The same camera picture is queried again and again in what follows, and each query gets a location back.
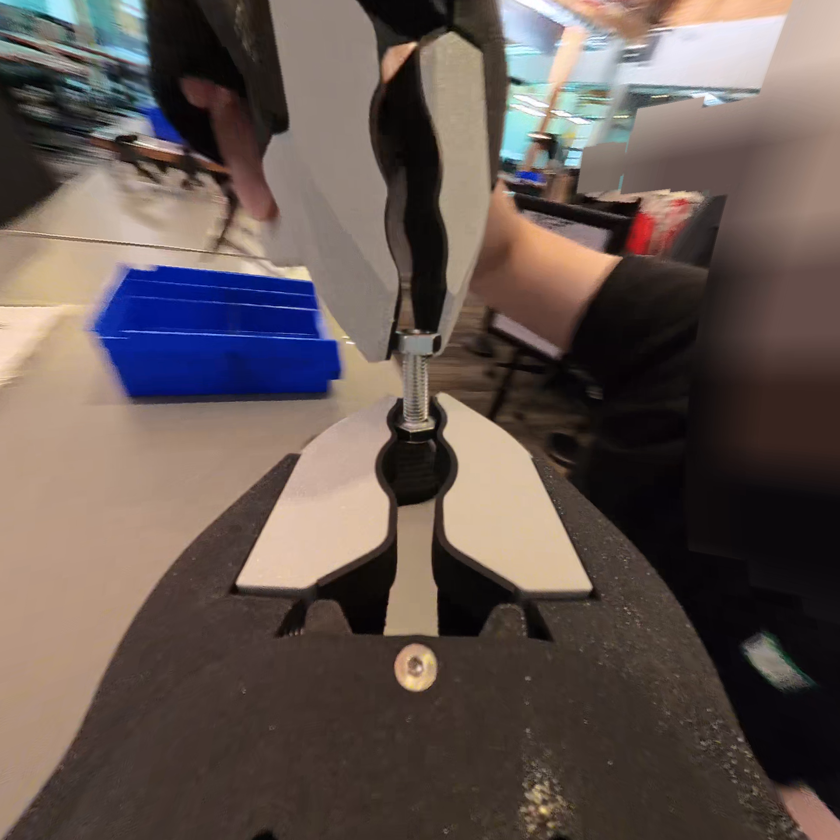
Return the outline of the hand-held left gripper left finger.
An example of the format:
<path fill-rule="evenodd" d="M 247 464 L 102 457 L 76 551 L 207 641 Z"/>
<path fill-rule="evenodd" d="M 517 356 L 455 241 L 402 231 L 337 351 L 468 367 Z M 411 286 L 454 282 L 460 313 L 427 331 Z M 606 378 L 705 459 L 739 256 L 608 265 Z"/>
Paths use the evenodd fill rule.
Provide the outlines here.
<path fill-rule="evenodd" d="M 302 450 L 238 575 L 238 592 L 315 595 L 386 546 L 395 509 L 376 469 L 396 405 L 385 396 Z"/>

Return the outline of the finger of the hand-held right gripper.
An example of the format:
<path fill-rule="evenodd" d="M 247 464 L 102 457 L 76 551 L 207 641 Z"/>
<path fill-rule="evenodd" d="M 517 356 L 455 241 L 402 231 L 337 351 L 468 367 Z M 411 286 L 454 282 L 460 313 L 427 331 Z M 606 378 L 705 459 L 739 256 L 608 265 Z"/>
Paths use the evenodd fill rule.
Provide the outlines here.
<path fill-rule="evenodd" d="M 288 130 L 266 181 L 321 301 L 369 362 L 392 353 L 413 257 L 406 177 L 375 153 L 384 85 L 413 53 L 358 2 L 269 2 Z"/>
<path fill-rule="evenodd" d="M 417 342 L 446 342 L 482 244 L 490 204 L 480 50 L 429 36 L 396 73 L 396 232 Z"/>

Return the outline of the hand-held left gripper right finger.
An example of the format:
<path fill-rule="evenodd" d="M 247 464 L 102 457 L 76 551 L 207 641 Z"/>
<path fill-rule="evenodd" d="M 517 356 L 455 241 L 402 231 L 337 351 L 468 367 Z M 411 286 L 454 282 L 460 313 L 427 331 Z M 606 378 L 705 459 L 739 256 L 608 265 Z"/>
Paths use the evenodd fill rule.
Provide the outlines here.
<path fill-rule="evenodd" d="M 592 583 L 525 447 L 440 393 L 439 431 L 454 457 L 441 542 L 468 567 L 526 599 L 583 599 Z"/>

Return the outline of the silver hex bolt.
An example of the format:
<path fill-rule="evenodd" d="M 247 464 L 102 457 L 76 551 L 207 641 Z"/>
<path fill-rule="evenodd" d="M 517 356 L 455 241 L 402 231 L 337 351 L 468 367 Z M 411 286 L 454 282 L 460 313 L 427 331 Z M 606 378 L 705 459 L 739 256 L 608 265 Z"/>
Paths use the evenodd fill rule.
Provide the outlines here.
<path fill-rule="evenodd" d="M 407 427 L 433 422 L 429 408 L 428 367 L 442 346 L 439 334 L 419 330 L 398 331 L 396 348 L 402 357 L 402 420 Z"/>

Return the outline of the blue plastic bin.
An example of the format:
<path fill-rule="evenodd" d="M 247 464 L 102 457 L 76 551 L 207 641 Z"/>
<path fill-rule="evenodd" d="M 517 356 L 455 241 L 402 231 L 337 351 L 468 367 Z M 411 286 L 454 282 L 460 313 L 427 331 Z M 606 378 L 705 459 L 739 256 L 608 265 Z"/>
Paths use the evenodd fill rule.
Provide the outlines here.
<path fill-rule="evenodd" d="M 320 396 L 342 375 L 310 280 L 124 266 L 91 330 L 132 398 Z"/>

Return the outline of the person's right hand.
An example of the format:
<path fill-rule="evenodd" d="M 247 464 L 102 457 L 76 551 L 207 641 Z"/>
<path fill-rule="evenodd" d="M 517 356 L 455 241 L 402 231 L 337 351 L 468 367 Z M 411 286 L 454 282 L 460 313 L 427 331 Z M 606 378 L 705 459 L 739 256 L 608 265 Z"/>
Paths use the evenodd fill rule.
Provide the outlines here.
<path fill-rule="evenodd" d="M 186 101 L 204 111 L 212 126 L 222 163 L 246 212 L 261 223 L 276 221 L 279 209 L 266 182 L 263 157 L 246 102 L 210 80 L 181 80 Z"/>

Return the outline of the wooden background desk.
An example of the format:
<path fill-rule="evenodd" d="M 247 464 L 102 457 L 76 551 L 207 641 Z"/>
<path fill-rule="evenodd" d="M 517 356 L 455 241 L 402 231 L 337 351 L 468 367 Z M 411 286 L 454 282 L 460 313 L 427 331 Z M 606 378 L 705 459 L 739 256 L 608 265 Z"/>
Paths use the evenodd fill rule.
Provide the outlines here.
<path fill-rule="evenodd" d="M 209 236 L 210 251 L 221 253 L 225 248 L 243 253 L 231 234 L 239 210 L 239 200 L 226 168 L 195 153 L 189 146 L 159 140 L 146 134 L 95 132 L 89 135 L 90 145 L 133 170 L 142 180 L 158 186 L 178 187 L 194 193 L 213 185 L 224 200 L 222 221 L 216 233 Z"/>

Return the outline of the black framed board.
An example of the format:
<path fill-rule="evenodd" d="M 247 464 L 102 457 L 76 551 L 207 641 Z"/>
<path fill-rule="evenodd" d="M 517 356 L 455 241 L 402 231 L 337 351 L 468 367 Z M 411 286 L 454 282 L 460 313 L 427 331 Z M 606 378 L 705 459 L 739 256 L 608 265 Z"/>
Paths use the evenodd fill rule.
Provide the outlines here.
<path fill-rule="evenodd" d="M 640 198 L 605 201 L 577 196 L 571 203 L 520 193 L 515 193 L 513 198 L 519 212 L 541 228 L 611 256 L 625 251 L 642 204 Z"/>

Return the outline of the red box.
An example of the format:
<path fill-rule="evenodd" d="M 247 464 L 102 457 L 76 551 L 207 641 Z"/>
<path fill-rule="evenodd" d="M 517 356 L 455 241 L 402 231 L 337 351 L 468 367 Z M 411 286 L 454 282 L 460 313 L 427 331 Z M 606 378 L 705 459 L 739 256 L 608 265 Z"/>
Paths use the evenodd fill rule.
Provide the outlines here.
<path fill-rule="evenodd" d="M 706 199 L 701 192 L 654 191 L 632 195 L 638 200 L 624 251 L 634 256 L 665 256 L 677 235 Z"/>

